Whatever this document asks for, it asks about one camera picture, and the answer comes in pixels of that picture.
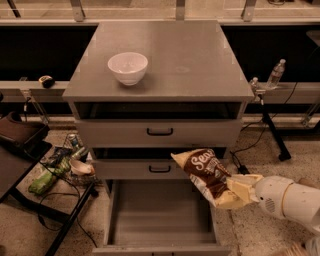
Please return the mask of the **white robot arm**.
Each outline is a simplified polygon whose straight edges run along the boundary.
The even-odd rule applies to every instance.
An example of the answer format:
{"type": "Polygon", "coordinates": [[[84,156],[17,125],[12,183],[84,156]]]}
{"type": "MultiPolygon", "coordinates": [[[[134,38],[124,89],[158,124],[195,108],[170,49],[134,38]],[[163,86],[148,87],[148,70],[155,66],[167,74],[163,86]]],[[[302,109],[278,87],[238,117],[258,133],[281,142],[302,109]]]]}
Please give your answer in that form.
{"type": "Polygon", "coordinates": [[[234,174],[227,190],[216,200],[222,209],[237,209],[251,203],[278,219],[287,219],[320,234],[320,190],[282,176],[234,174]]]}

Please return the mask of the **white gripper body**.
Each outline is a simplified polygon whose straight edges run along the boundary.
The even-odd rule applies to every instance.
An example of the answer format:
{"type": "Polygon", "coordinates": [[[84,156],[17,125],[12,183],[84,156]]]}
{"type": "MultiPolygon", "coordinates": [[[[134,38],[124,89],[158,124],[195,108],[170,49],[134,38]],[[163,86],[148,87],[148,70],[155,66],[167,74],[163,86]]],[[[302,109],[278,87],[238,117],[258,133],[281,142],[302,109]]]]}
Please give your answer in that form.
{"type": "Polygon", "coordinates": [[[262,211],[272,217],[284,219],[282,205],[286,190],[294,181],[281,176],[268,176],[255,185],[258,205],[262,211]]]}

